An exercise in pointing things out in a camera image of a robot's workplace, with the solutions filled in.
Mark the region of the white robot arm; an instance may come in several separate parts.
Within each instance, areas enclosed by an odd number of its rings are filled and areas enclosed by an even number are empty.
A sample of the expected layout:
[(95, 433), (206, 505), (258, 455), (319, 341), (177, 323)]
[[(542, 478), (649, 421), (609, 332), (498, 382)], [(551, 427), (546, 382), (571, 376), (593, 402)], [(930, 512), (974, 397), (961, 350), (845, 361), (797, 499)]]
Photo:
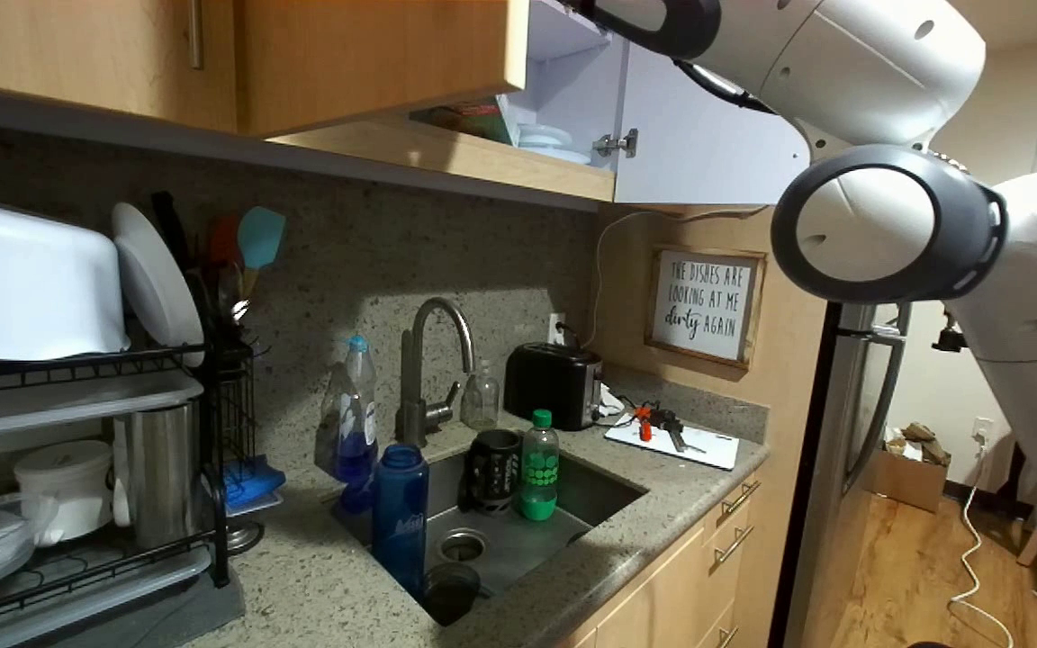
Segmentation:
[(771, 221), (782, 274), (829, 301), (943, 301), (1037, 469), (1037, 173), (984, 182), (930, 146), (985, 64), (949, 0), (560, 4), (813, 134)]

